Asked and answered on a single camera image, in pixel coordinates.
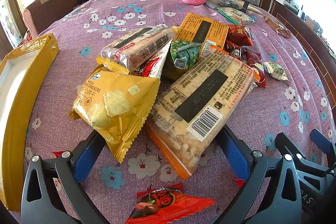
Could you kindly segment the clear pack red label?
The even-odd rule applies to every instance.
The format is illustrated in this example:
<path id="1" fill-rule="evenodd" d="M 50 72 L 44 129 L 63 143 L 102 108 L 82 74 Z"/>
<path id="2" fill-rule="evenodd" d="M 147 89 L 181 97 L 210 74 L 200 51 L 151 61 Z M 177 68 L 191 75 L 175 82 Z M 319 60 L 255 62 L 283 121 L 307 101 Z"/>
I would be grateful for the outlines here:
<path id="1" fill-rule="evenodd" d="M 112 72 L 129 74 L 177 37 L 176 27 L 134 29 L 105 46 L 96 62 Z"/>

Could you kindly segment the brown wrapped snack bar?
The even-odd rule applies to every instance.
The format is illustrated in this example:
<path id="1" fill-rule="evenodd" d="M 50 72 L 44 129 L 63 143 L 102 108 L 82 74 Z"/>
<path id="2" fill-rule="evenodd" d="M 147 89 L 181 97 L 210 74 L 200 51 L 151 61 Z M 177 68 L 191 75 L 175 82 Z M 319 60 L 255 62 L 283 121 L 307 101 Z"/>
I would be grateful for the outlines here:
<path id="1" fill-rule="evenodd" d="M 288 30 L 286 28 L 286 26 L 284 26 L 283 24 L 281 24 L 279 21 L 274 20 L 274 19 L 270 18 L 269 16 L 264 16 L 264 21 L 278 35 L 281 35 L 284 38 L 290 38 L 291 37 L 290 30 Z"/>

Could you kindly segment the large clear orange cracker pack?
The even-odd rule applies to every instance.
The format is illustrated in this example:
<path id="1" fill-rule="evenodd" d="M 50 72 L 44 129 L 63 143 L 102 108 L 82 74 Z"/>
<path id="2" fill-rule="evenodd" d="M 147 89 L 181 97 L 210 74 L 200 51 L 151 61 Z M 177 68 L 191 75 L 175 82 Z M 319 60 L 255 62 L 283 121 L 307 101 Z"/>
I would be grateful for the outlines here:
<path id="1" fill-rule="evenodd" d="M 255 69 L 218 47 L 162 93 L 145 128 L 177 175 L 188 179 L 253 83 Z"/>

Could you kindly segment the small red candy packet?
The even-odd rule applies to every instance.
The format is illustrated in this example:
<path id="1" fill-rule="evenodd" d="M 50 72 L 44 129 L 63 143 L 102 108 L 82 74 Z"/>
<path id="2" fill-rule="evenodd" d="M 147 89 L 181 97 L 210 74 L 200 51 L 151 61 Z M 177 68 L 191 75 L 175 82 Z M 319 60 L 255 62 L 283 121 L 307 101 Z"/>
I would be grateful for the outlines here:
<path id="1" fill-rule="evenodd" d="M 58 158 L 59 156 L 61 156 L 63 154 L 64 151 L 55 151 L 52 152 L 52 155 L 54 155 L 56 158 Z"/>

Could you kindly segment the dark red gold-text packet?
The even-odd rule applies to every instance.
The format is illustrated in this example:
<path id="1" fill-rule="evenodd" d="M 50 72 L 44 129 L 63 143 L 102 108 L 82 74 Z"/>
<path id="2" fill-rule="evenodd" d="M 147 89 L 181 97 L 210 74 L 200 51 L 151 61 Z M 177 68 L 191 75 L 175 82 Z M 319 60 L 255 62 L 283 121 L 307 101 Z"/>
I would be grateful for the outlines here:
<path id="1" fill-rule="evenodd" d="M 229 24 L 226 44 L 233 43 L 237 46 L 253 46 L 252 30 L 247 26 Z"/>

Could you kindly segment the dark red gold-circle packet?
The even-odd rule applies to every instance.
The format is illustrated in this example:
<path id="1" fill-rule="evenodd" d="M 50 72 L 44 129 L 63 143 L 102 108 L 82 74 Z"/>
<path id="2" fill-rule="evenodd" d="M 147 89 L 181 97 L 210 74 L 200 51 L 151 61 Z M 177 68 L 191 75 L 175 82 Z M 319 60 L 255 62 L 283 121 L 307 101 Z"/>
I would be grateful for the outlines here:
<path id="1" fill-rule="evenodd" d="M 262 64 L 262 59 L 260 53 L 249 50 L 244 47 L 244 51 L 247 57 L 247 64 L 259 75 L 260 79 L 258 81 L 258 86 L 261 88 L 266 88 L 266 78 L 264 67 Z"/>

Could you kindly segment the white green small packet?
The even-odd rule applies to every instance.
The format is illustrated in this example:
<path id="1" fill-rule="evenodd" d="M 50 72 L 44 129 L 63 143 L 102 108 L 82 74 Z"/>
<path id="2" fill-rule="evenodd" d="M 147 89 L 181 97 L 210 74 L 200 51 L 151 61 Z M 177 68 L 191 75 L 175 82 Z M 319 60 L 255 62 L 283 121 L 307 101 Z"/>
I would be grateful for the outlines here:
<path id="1" fill-rule="evenodd" d="M 273 61 L 266 61 L 266 62 L 263 62 L 263 65 L 266 67 L 270 76 L 273 77 L 274 79 L 277 79 L 279 81 L 288 80 L 288 76 L 285 70 L 277 63 Z"/>

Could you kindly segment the white red snack packet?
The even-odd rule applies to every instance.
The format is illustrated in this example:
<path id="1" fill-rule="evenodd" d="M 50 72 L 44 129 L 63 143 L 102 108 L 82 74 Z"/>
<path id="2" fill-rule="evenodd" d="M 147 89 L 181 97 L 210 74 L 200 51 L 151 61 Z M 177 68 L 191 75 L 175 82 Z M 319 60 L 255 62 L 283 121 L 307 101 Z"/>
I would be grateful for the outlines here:
<path id="1" fill-rule="evenodd" d="M 167 54 L 170 50 L 171 42 L 172 40 L 170 40 L 161 50 L 155 53 L 149 60 L 141 64 L 131 73 L 131 75 L 160 79 Z"/>

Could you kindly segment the yellow cardboard tray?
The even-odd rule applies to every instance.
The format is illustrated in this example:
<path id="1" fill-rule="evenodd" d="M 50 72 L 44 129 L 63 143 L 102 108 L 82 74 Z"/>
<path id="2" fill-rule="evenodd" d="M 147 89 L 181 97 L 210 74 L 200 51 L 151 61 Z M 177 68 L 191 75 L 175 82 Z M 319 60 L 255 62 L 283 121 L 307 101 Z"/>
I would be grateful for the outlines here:
<path id="1" fill-rule="evenodd" d="M 59 46 L 45 34 L 8 53 L 1 61 L 1 202 L 19 211 L 26 132 L 39 89 Z"/>

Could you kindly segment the orange biscuit pack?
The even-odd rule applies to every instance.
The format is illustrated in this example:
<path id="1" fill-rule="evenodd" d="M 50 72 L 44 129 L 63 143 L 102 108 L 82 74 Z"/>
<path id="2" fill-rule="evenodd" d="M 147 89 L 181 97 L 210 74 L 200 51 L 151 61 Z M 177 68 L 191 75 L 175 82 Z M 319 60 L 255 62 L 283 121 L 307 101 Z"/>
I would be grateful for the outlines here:
<path id="1" fill-rule="evenodd" d="M 228 31 L 228 24 L 188 12 L 178 28 L 177 39 L 201 44 L 209 40 L 223 49 Z"/>

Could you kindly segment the red black sugar candy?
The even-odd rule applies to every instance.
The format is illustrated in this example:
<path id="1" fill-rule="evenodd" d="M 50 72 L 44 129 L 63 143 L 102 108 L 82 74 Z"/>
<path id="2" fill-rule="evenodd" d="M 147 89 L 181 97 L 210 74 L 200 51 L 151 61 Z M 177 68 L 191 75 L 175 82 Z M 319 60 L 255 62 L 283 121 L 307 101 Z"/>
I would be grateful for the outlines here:
<path id="1" fill-rule="evenodd" d="M 238 60 L 242 60 L 242 48 L 239 45 L 227 40 L 224 45 L 224 50 L 228 54 Z"/>

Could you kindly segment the green pea snack packet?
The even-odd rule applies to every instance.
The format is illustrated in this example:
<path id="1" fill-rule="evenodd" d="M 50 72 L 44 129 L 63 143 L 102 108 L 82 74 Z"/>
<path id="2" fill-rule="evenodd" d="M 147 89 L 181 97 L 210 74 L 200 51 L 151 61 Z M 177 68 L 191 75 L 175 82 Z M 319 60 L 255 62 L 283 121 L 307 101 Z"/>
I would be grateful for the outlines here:
<path id="1" fill-rule="evenodd" d="M 162 76 L 176 81 L 199 60 L 200 43 L 174 40 L 163 67 Z"/>

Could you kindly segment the yellow cheese crackers bag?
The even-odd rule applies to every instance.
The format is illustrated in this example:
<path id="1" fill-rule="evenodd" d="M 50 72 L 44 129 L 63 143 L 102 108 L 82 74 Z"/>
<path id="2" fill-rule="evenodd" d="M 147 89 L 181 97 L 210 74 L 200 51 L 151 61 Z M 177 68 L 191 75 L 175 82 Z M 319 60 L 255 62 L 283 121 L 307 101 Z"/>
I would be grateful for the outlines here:
<path id="1" fill-rule="evenodd" d="M 82 84 L 69 117 L 82 119 L 123 162 L 154 105 L 160 79 L 111 72 L 98 65 Z"/>

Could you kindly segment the wooden glass door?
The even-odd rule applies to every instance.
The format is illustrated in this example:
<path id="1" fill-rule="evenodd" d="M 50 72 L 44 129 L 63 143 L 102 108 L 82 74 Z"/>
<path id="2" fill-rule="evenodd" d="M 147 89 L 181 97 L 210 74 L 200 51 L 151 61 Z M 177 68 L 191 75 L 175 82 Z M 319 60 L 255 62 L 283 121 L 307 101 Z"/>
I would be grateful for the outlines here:
<path id="1" fill-rule="evenodd" d="M 17 0 L 1 0 L 0 56 L 1 60 L 24 39 L 27 28 Z"/>

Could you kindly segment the round crackers green bag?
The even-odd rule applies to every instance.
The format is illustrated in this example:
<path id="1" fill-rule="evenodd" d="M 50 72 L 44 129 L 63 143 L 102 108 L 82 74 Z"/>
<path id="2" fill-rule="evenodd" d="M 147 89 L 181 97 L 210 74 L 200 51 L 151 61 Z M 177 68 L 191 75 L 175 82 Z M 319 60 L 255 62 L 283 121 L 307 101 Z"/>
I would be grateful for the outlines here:
<path id="1" fill-rule="evenodd" d="M 236 25 L 255 24 L 255 20 L 251 16 L 248 16 L 247 14 L 234 8 L 217 7 L 215 8 L 215 11 L 224 16 L 226 20 Z"/>

